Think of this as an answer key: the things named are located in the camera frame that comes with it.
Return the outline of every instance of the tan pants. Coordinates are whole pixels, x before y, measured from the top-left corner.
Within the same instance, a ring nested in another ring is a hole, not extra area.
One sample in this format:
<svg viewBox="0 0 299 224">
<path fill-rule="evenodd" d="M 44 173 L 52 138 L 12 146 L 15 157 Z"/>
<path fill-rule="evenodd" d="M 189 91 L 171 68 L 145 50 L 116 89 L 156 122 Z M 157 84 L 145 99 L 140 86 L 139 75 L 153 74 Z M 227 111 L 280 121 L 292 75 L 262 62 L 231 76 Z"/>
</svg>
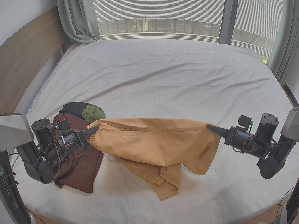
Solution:
<svg viewBox="0 0 299 224">
<path fill-rule="evenodd" d="M 148 180 L 160 200 L 178 192 L 181 164 L 196 174 L 209 169 L 220 136 L 204 122 L 189 119 L 125 118 L 96 120 L 89 139 L 96 149 L 115 157 Z"/>
</svg>

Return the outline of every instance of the wooden headboard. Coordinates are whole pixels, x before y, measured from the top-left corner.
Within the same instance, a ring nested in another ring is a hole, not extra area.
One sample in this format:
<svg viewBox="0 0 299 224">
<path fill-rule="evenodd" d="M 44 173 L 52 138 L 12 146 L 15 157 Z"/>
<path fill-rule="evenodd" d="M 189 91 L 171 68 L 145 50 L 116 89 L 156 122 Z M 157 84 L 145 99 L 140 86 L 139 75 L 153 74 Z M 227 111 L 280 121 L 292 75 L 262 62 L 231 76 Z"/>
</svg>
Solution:
<svg viewBox="0 0 299 224">
<path fill-rule="evenodd" d="M 14 112 L 28 85 L 65 41 L 54 7 L 0 46 L 0 114 Z"/>
</svg>

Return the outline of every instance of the white bed sheet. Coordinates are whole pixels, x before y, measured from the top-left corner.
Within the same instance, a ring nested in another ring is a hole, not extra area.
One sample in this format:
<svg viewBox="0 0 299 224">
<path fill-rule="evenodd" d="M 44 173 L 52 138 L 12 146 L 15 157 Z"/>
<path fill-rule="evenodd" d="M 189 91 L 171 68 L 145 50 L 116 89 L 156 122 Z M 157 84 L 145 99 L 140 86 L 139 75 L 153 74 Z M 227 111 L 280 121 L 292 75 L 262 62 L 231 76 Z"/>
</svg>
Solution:
<svg viewBox="0 0 299 224">
<path fill-rule="evenodd" d="M 83 101 L 107 118 L 160 117 L 236 126 L 263 113 L 278 117 L 278 140 L 292 108 L 271 71 L 254 51 L 215 43 L 126 39 L 73 47 L 61 59 L 28 114 L 29 124 L 53 120 L 63 104 Z M 18 189 L 35 213 L 61 223 L 240 223 L 273 205 L 295 185 L 299 147 L 273 178 L 260 176 L 257 158 L 235 153 L 221 139 L 205 176 L 182 167 L 176 196 L 160 201 L 150 184 L 114 159 L 103 158 L 93 193 L 54 182 L 44 185 L 14 164 Z"/>
</svg>

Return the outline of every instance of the green clothing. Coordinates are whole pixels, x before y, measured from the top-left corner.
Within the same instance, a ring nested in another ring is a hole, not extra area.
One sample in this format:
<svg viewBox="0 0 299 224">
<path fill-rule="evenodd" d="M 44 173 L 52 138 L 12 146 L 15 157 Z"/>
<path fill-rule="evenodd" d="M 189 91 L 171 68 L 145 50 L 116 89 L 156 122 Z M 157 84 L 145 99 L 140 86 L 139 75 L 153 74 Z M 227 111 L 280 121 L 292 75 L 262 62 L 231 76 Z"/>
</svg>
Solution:
<svg viewBox="0 0 299 224">
<path fill-rule="evenodd" d="M 82 112 L 83 119 L 91 124 L 98 119 L 106 119 L 104 111 L 97 106 L 87 105 Z"/>
</svg>

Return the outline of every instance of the gray-green curtain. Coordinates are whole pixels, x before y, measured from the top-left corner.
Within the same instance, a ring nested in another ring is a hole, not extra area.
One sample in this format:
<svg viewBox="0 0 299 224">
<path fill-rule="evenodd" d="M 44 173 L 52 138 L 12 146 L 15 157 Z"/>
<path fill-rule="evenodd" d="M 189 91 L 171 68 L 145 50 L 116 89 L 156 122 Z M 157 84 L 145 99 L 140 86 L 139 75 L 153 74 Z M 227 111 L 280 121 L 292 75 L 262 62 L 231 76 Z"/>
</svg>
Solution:
<svg viewBox="0 0 299 224">
<path fill-rule="evenodd" d="M 294 64 L 299 42 L 299 0 L 283 0 L 282 18 L 272 54 L 267 62 L 281 85 L 286 74 Z"/>
<path fill-rule="evenodd" d="M 82 44 L 100 39 L 92 0 L 56 0 L 62 27 L 71 42 Z"/>
</svg>

